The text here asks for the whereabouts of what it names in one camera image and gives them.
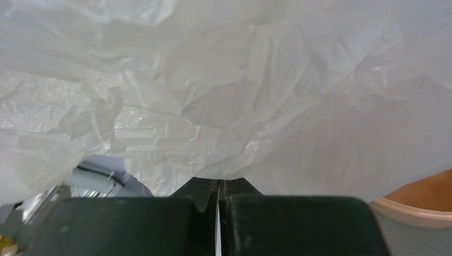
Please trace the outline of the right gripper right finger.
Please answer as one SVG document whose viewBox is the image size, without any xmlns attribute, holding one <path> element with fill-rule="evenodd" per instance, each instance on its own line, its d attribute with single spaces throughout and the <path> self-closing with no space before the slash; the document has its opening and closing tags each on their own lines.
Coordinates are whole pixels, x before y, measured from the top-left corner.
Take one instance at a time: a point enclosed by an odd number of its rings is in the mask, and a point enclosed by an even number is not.
<svg viewBox="0 0 452 256">
<path fill-rule="evenodd" d="M 223 255 L 389 255 L 370 207 L 354 197 L 265 196 L 219 182 Z"/>
</svg>

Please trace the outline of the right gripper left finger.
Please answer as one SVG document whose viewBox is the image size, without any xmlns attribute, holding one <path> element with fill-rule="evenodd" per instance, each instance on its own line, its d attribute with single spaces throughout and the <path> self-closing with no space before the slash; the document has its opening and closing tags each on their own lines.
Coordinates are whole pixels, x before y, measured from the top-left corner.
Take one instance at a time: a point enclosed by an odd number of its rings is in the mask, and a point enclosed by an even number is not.
<svg viewBox="0 0 452 256">
<path fill-rule="evenodd" d="M 25 255 L 214 255 L 217 180 L 168 197 L 69 198 L 51 209 Z"/>
</svg>

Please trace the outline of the pale yellow trash bag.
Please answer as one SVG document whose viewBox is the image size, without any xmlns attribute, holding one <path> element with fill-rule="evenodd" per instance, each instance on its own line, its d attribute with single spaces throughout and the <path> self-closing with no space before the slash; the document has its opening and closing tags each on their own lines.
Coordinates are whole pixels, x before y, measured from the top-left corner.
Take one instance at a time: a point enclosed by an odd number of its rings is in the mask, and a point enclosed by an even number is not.
<svg viewBox="0 0 452 256">
<path fill-rule="evenodd" d="M 1 1 L 1 203 L 121 157 L 370 202 L 451 168 L 451 1 Z"/>
</svg>

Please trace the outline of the orange plastic trash bin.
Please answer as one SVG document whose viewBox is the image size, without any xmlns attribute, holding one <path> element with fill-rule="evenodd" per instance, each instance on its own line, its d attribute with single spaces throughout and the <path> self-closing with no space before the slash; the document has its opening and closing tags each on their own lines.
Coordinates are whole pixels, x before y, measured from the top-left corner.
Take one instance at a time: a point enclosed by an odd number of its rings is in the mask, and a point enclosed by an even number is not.
<svg viewBox="0 0 452 256">
<path fill-rule="evenodd" d="M 370 203 L 376 212 L 404 224 L 451 227 L 451 169 L 404 185 Z"/>
</svg>

